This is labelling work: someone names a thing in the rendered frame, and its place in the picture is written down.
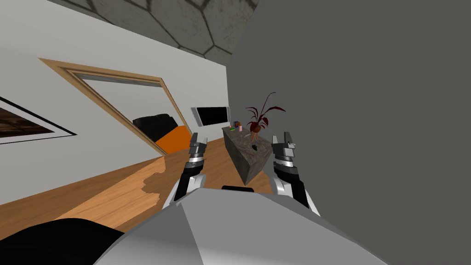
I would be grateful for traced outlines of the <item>framed brown wall picture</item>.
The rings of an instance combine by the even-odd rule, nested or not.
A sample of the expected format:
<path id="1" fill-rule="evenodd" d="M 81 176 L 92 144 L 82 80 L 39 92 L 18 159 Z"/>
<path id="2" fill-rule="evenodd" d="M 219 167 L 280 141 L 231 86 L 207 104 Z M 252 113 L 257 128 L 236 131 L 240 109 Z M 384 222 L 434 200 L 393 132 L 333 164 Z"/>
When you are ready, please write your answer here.
<path id="1" fill-rule="evenodd" d="M 0 144 L 64 138 L 77 134 L 0 97 Z"/>

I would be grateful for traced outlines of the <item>black and orange sofa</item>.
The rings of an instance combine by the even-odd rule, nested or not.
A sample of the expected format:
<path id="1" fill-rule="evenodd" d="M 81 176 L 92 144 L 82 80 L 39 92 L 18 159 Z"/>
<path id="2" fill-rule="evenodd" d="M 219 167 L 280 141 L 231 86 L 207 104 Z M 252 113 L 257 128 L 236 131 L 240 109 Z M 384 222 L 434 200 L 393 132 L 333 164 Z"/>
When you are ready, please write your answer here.
<path id="1" fill-rule="evenodd" d="M 185 126 L 179 126 L 169 114 L 145 116 L 132 123 L 168 154 L 189 148 L 189 131 Z"/>

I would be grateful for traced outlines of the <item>black wall television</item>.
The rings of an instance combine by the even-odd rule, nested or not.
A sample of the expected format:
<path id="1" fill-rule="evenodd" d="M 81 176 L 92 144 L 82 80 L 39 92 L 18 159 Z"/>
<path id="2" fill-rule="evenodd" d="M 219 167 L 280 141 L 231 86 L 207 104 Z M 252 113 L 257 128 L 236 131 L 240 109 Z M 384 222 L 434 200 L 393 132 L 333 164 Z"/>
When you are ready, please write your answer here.
<path id="1" fill-rule="evenodd" d="M 225 107 L 192 107 L 190 108 L 199 127 L 230 122 L 230 108 Z"/>

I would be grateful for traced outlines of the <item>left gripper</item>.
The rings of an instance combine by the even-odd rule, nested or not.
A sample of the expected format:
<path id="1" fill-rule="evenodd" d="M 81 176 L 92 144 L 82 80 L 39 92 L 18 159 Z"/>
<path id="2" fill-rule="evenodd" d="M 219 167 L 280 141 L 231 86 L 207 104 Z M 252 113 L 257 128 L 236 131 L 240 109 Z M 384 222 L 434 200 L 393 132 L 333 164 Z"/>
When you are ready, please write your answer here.
<path id="1" fill-rule="evenodd" d="M 197 141 L 198 133 L 193 133 L 190 143 L 190 160 L 203 160 L 203 155 L 207 148 L 207 138 Z"/>

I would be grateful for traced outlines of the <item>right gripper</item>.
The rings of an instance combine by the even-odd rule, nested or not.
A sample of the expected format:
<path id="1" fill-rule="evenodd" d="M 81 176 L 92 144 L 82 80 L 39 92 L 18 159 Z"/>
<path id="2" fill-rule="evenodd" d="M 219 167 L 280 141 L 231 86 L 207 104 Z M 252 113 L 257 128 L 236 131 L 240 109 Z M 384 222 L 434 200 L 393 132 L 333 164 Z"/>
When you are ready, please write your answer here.
<path id="1" fill-rule="evenodd" d="M 295 157 L 296 144 L 293 143 L 290 132 L 284 132 L 284 142 L 278 143 L 277 136 L 272 136 L 272 151 L 276 159 L 292 159 Z"/>

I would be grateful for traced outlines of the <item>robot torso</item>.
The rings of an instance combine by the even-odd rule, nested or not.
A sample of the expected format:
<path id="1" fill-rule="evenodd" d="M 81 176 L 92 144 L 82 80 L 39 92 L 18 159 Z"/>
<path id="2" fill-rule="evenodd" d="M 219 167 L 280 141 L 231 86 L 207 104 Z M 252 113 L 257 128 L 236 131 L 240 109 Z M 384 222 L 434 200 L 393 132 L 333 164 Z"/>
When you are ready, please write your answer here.
<path id="1" fill-rule="evenodd" d="M 289 196 L 199 188 L 94 265 L 386 265 Z"/>

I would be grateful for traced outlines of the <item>grey stone sideboard with plant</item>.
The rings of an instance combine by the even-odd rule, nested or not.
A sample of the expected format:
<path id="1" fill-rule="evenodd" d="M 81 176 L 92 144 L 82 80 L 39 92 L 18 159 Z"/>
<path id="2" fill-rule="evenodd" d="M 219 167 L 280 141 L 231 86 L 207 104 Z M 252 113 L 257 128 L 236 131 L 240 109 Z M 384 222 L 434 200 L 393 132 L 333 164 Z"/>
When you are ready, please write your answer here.
<path id="1" fill-rule="evenodd" d="M 266 107 L 270 93 L 261 109 L 247 107 L 252 113 L 246 124 L 238 122 L 235 125 L 222 128 L 224 146 L 227 150 L 243 185 L 248 185 L 258 175 L 272 153 L 269 140 L 259 136 L 261 130 L 267 129 L 269 120 L 267 113 L 271 110 L 285 111 L 278 106 Z"/>

